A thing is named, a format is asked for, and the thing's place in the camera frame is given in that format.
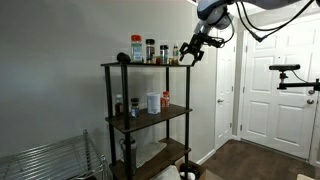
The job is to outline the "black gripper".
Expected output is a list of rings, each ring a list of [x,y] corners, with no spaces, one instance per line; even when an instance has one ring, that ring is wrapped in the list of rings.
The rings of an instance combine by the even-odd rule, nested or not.
[[[214,46],[220,48],[224,43],[223,38],[212,37],[204,33],[194,34],[189,43],[184,42],[180,47],[180,58],[182,61],[186,54],[192,54],[194,60],[191,66],[194,66],[198,61],[201,61],[204,52],[201,50],[203,45]]]

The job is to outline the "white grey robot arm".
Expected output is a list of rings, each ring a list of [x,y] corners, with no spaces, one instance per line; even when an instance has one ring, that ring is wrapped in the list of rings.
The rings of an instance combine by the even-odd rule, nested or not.
[[[197,6],[197,17],[199,19],[194,34],[189,43],[184,42],[180,48],[180,61],[189,53],[193,55],[192,66],[203,57],[201,50],[203,45],[222,48],[227,40],[220,37],[212,37],[209,32],[212,28],[219,30],[226,29],[229,25],[233,26],[233,16],[228,12],[228,5],[244,2],[255,5],[264,10],[279,9],[299,0],[200,0]]]

